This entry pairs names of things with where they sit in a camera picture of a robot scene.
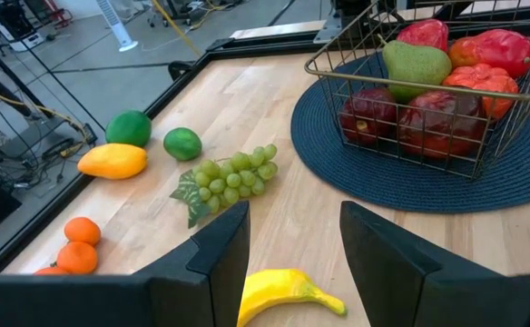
lime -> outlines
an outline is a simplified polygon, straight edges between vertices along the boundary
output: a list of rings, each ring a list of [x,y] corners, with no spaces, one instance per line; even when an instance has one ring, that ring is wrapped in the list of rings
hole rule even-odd
[[[188,161],[201,154],[202,142],[195,132],[178,127],[164,136],[164,150],[176,160]]]

green pear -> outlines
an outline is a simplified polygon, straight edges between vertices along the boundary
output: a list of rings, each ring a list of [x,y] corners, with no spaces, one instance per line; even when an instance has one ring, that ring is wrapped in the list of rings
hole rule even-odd
[[[409,45],[390,41],[384,45],[382,58],[388,70],[388,78],[396,81],[440,85],[453,65],[443,51],[423,45]],[[399,103],[405,104],[426,90],[391,84],[390,92]]]

red apple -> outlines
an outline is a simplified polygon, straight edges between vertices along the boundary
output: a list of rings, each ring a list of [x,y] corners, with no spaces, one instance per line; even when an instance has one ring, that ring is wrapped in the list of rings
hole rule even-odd
[[[386,88],[371,88],[352,95],[339,113],[339,124],[352,143],[372,145],[376,136],[388,136],[396,122],[396,99]]]

green grape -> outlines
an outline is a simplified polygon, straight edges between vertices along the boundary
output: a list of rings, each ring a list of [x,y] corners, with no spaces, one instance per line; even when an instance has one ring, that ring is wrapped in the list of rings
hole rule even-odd
[[[194,175],[194,180],[196,181],[196,184],[198,184],[200,187],[207,187],[211,183],[211,178],[203,172]]]
[[[225,199],[225,196],[222,195],[222,194],[219,194],[219,200],[221,201],[221,207],[223,208],[228,208],[231,206],[231,204],[229,203],[229,201],[227,201],[227,199]]]
[[[255,174],[250,171],[241,171],[240,180],[244,185],[253,186],[255,184]]]
[[[208,201],[211,198],[212,193],[211,190],[209,190],[208,188],[201,187],[199,189],[199,195],[201,196],[201,200]]]
[[[235,168],[233,168],[231,162],[230,161],[226,161],[225,163],[223,163],[222,166],[221,166],[221,172],[219,173],[219,176],[223,180],[226,180],[227,177],[230,174],[232,174],[232,173],[235,173]]]
[[[219,166],[213,160],[204,160],[201,163],[201,171],[209,177],[219,177]]]
[[[238,171],[247,169],[250,167],[249,156],[247,154],[237,152],[232,156],[231,164]]]
[[[239,185],[238,190],[239,190],[239,195],[241,197],[250,197],[250,187],[249,186],[241,184],[241,185]]]
[[[249,160],[250,160],[250,165],[253,166],[254,168],[257,168],[260,165],[262,165],[263,162],[265,161],[265,154],[263,154],[263,152],[253,153],[249,157]]]
[[[211,213],[218,212],[219,211],[219,207],[221,206],[221,200],[219,199],[219,195],[215,194],[215,195],[211,196],[209,201],[207,201],[207,204],[211,208]]]
[[[237,173],[232,173],[227,176],[227,185],[230,187],[239,187],[240,176]]]
[[[263,151],[263,154],[265,154],[265,160],[271,160],[277,154],[277,146],[275,144],[269,144],[265,146],[265,150]]]
[[[279,170],[277,165],[274,162],[268,162],[265,164],[269,167],[269,170],[271,171],[271,177],[275,176],[277,174],[277,171]]]
[[[239,191],[237,191],[237,189],[234,189],[232,187],[227,187],[225,191],[222,193],[222,195],[225,197],[227,202],[229,202],[231,205],[239,201]]]
[[[261,195],[265,193],[265,183],[259,178],[255,178],[255,184],[250,188],[255,195]]]
[[[268,181],[273,177],[271,170],[265,164],[257,169],[257,173],[259,174],[259,177],[263,179],[263,181]]]
[[[209,190],[213,193],[222,193],[225,187],[227,187],[227,184],[221,178],[217,178],[209,184]]]

red bell pepper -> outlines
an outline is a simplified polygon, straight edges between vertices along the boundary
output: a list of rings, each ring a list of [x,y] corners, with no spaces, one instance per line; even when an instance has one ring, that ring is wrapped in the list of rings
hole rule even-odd
[[[517,78],[530,68],[530,40],[518,32],[494,29],[456,40],[448,56],[453,67],[490,64]]]
[[[515,80],[509,77],[503,68],[493,68],[488,64],[476,64],[472,67],[458,67],[444,81],[443,85],[465,86],[475,90],[517,93],[519,88]],[[513,100],[483,97],[486,115],[501,119],[513,104]]]
[[[436,19],[427,19],[403,29],[396,38],[409,45],[427,45],[444,52],[448,47],[448,26]]]

